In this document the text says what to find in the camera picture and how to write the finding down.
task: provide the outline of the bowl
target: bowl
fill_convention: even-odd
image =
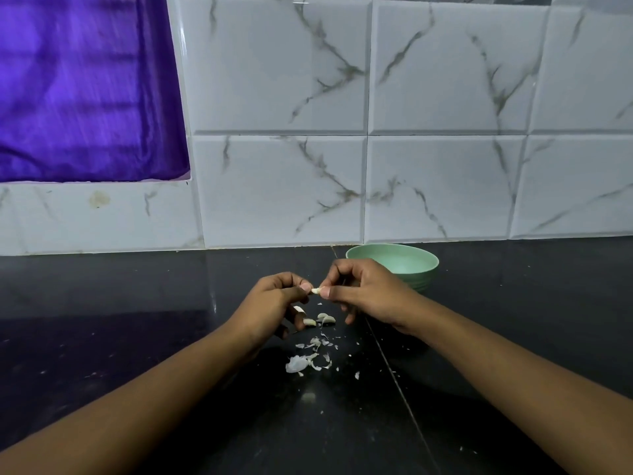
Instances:
[[[431,252],[395,243],[368,243],[350,248],[346,258],[371,258],[422,293],[435,278],[439,258]]]

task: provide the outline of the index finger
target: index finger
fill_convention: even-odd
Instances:
[[[341,278],[352,274],[352,276],[360,280],[363,275],[363,260],[354,260],[350,258],[339,258],[334,260],[330,271],[321,282],[321,287],[331,287],[340,282]]]
[[[304,283],[309,284],[311,287],[313,286],[312,283],[307,281],[305,278],[300,277],[296,273],[284,271],[283,273],[277,273],[276,275],[270,275],[260,279],[257,282],[256,287],[261,290],[274,290],[277,288],[297,287]]]

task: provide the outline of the person's left hand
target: person's left hand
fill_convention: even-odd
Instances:
[[[290,303],[307,303],[312,284],[289,271],[259,279],[227,324],[249,337],[252,350],[257,350],[271,335],[288,336],[281,324],[284,317],[303,330],[303,313]]]

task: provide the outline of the granite countertop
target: granite countertop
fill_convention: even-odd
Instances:
[[[429,297],[633,397],[633,238],[423,247],[440,258]],[[0,449],[209,333],[258,278],[318,284],[345,249],[0,258]],[[272,339],[138,473],[563,473],[423,343],[319,302],[306,311],[339,317],[330,370],[284,370],[316,332]]]

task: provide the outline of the purple curtain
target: purple curtain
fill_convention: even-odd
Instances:
[[[188,171],[166,0],[0,0],[0,182]]]

